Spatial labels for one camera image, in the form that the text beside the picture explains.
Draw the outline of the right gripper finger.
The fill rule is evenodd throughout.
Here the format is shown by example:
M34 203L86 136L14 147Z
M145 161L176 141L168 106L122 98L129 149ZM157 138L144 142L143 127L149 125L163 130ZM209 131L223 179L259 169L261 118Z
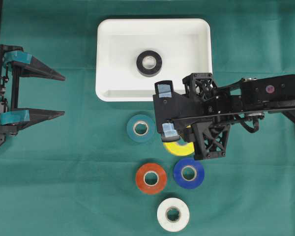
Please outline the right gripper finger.
M173 92L173 82L171 80L163 80L154 84L155 93L159 98L171 98Z
M176 142L179 140L179 134L172 123L163 123L161 140L164 143Z

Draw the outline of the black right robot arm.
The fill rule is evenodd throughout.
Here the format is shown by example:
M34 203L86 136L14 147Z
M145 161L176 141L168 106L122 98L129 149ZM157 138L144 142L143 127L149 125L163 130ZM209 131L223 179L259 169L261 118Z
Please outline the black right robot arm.
M192 73L182 82L184 94L170 80L155 83L156 127L165 143L192 143L196 160L225 156L233 124L255 133L265 113L282 113L295 124L295 74L219 87L211 73Z

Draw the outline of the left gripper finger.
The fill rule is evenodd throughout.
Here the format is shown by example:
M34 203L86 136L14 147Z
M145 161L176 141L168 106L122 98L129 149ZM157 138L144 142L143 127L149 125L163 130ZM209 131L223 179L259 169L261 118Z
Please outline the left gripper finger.
M17 109L0 114L0 125L13 123L36 124L46 120L58 118L65 114L64 111L52 111L42 109Z
M64 81L65 77L48 67L33 55L23 51L7 52L3 56L3 67L19 77L36 77Z

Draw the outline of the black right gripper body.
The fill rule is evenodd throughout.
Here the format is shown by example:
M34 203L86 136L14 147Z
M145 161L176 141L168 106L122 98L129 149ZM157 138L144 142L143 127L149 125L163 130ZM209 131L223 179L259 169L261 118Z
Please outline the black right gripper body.
M243 117L235 112L231 91L240 88L243 79L218 87L211 73L192 73L182 80L185 97L196 114L184 115L182 130L185 141L192 141L196 160L224 157L233 124L243 125Z

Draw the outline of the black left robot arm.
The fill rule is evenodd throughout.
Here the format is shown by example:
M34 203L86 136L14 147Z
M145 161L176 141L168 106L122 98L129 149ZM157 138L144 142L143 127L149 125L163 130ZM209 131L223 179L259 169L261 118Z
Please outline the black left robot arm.
M16 135L34 124L64 115L63 111L19 108L21 77L65 80L22 47L0 45L0 134Z

